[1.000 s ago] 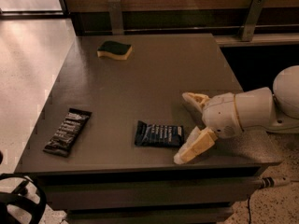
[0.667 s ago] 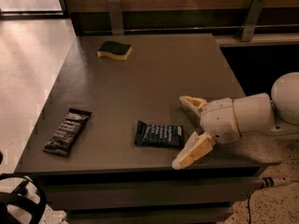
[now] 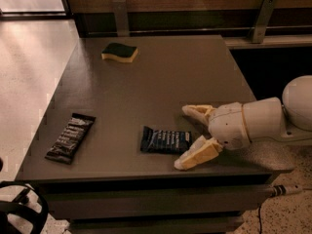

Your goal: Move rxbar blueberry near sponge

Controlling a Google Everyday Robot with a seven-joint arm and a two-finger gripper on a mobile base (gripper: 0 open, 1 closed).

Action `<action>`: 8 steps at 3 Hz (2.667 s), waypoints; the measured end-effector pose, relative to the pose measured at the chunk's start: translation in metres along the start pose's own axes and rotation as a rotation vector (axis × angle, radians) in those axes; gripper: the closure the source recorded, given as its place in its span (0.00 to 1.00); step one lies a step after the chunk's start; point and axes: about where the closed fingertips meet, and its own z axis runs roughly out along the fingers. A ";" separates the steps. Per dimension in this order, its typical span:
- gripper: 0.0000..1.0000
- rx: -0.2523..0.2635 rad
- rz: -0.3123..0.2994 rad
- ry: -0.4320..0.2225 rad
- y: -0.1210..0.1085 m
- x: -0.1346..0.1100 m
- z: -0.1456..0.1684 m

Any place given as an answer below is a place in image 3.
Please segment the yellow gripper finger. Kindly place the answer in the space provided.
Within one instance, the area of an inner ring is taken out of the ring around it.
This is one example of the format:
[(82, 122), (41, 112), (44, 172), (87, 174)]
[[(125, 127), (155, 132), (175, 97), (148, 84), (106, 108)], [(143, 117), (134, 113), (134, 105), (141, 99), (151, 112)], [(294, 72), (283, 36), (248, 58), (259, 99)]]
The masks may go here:
[(180, 171), (189, 170), (216, 158), (222, 149), (223, 147), (214, 137), (206, 139), (204, 136), (200, 136), (186, 152), (175, 160), (174, 166)]
[(192, 117), (205, 126), (209, 125), (209, 118), (215, 111), (211, 105), (184, 105), (182, 111), (186, 116)]

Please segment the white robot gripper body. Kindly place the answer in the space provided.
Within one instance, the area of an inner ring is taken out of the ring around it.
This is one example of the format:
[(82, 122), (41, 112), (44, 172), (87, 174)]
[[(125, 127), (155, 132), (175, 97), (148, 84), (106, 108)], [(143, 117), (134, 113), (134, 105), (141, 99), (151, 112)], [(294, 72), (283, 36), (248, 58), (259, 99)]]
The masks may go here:
[(251, 144), (239, 102), (224, 104), (209, 117), (209, 133), (225, 149), (236, 150)]

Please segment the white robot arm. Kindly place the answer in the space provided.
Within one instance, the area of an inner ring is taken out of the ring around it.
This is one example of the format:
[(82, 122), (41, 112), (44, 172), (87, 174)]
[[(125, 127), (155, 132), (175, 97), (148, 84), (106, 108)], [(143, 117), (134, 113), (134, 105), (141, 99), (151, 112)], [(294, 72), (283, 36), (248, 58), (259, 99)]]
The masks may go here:
[(257, 141), (309, 145), (312, 140), (312, 76), (291, 80), (280, 98), (233, 102), (218, 108), (185, 105), (182, 111), (205, 125), (211, 137), (198, 137), (175, 160), (175, 168), (180, 171), (211, 161), (224, 149), (247, 148)]

